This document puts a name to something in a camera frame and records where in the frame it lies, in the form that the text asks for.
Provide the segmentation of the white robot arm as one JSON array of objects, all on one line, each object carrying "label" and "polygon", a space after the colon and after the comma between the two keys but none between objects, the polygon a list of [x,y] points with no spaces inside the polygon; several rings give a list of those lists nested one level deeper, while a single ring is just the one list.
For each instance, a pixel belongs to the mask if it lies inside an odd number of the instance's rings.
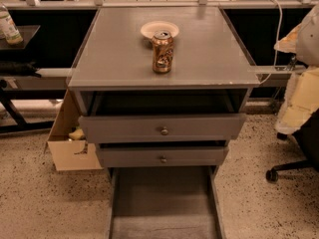
[{"label": "white robot arm", "polygon": [[293,73],[288,80],[284,103],[275,124],[278,132],[292,134],[319,109],[319,5],[277,41],[274,49],[293,53],[299,62],[308,66],[302,74]]}]

